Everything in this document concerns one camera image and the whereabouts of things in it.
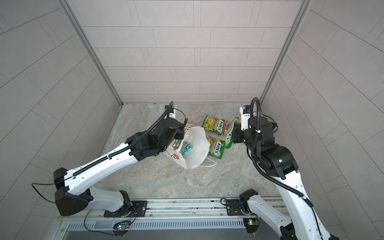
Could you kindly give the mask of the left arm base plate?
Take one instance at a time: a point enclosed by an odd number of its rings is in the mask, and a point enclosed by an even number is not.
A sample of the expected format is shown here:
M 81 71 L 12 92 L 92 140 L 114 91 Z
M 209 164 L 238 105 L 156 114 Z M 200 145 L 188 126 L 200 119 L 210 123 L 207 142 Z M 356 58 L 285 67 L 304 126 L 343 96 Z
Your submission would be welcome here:
M 144 217 L 147 210 L 147 201 L 132 201 L 127 205 L 123 205 L 115 212 L 104 212 L 105 218 L 125 218 L 125 217 Z

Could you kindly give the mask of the green Fox's candy bag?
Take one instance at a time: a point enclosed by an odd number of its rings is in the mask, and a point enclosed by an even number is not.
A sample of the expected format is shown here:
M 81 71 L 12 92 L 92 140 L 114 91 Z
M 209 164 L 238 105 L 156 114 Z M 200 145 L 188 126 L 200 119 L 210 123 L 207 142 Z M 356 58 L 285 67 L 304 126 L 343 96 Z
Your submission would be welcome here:
M 233 119 L 239 119 L 240 121 L 240 114 L 237 113 L 235 115 L 235 117 Z M 234 130 L 234 125 L 233 127 L 230 129 L 230 130 L 227 130 L 227 131 L 224 131 L 225 135 L 226 135 L 226 139 L 225 139 L 225 148 L 226 149 L 229 149 L 231 148 L 232 144 L 233 144 L 233 141 L 232 141 L 232 134 L 233 134 L 233 130 Z
M 222 159 L 224 155 L 225 141 L 210 136 L 206 136 L 206 138 L 210 144 L 209 155 L 216 159 Z
M 224 128 L 226 123 L 227 121 L 224 119 L 219 119 L 212 116 L 206 116 L 203 123 L 203 128 L 206 131 L 210 131 L 218 135 L 222 135 L 224 133 Z

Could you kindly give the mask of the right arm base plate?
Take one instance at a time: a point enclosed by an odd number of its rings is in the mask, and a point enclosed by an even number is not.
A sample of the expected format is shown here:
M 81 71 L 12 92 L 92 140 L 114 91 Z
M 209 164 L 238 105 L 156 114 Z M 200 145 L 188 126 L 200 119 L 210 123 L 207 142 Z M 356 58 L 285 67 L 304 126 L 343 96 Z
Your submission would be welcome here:
M 257 216 L 254 213 L 246 212 L 239 199 L 221 199 L 220 203 L 226 207 L 228 216 Z

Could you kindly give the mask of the white floral paper bag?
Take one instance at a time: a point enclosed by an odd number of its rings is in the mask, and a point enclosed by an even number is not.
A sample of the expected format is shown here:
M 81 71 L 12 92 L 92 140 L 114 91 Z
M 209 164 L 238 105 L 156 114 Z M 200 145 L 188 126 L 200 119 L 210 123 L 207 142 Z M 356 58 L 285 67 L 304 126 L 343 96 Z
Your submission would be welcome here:
M 202 127 L 187 124 L 184 133 L 182 140 L 173 140 L 167 147 L 166 157 L 186 170 L 217 165 L 216 161 L 208 158 L 210 144 Z

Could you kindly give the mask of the orange Fox's candy bag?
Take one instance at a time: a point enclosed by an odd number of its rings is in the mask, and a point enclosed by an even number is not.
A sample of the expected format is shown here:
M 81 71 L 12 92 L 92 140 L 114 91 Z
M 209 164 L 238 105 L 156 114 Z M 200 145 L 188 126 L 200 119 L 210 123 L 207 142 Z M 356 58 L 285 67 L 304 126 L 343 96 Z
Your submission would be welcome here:
M 230 130 L 233 127 L 233 125 L 238 122 L 239 122 L 239 119 L 233 119 L 232 121 L 227 121 L 225 123 L 224 130 L 225 131 Z

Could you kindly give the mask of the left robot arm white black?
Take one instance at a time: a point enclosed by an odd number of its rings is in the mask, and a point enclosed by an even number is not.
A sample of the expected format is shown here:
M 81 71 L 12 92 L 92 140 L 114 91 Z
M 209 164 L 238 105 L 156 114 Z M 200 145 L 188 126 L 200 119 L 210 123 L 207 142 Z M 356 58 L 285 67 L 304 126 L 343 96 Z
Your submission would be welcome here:
M 105 217 L 131 214 L 134 207 L 126 191 L 105 191 L 94 184 L 121 168 L 164 152 L 173 140 L 184 138 L 186 124 L 171 117 L 163 118 L 88 164 L 55 170 L 55 204 L 60 215 L 68 217 L 83 210 L 103 210 Z

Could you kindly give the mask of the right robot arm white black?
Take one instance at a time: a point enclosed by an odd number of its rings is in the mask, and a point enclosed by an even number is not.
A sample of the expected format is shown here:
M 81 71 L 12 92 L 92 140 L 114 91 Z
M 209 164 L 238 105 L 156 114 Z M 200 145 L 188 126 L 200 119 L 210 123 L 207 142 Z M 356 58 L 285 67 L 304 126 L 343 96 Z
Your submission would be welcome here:
M 232 141 L 245 144 L 256 170 L 277 187 L 289 216 L 266 203 L 254 190 L 240 196 L 244 212 L 261 217 L 282 240 L 336 240 L 317 215 L 293 154 L 275 142 L 275 126 L 265 117 L 246 114 L 234 124 Z

